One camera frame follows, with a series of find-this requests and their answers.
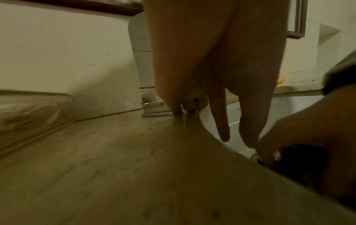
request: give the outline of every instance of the hand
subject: hand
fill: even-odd
[[[283,118],[259,141],[257,153],[273,166],[276,151],[294,145],[326,149],[330,160],[321,193],[333,198],[356,195],[356,85],[336,89],[322,100]]]
[[[144,0],[144,6],[158,95],[174,115],[181,103],[188,111],[201,108],[208,95],[228,141],[227,88],[240,99],[241,137],[254,147],[279,74],[289,1]]]

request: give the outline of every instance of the plastic wrapped package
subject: plastic wrapped package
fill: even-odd
[[[74,121],[69,95],[0,92],[0,154]]]

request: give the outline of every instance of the brown wooden frame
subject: brown wooden frame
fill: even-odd
[[[295,30],[288,31],[288,38],[301,39],[305,37],[307,8],[308,0],[297,0]]]
[[[139,2],[121,0],[30,0],[44,4],[53,4],[107,13],[134,16],[144,11]],[[297,0],[295,30],[288,31],[288,38],[300,39],[305,37],[308,0]]]

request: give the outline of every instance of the sink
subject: sink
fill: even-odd
[[[274,123],[288,115],[301,111],[312,104],[316,103],[323,96],[320,91],[310,91],[310,92],[298,92],[292,94],[281,94],[275,95],[272,99],[270,114],[268,116],[268,121],[263,129],[261,136],[264,135]],[[254,149],[250,149],[243,143],[240,134],[238,132],[238,127],[240,123],[240,104],[238,102],[227,105],[228,120],[230,126],[231,139],[229,142],[223,143],[234,151],[237,151],[241,155],[250,158],[251,155],[255,154]],[[200,119],[204,127],[220,140],[218,131],[215,126],[214,119],[211,115],[210,109],[204,109],[200,112]]]

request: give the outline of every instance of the countertop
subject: countertop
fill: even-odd
[[[0,224],[354,224],[227,149],[197,115],[76,122],[0,159]]]

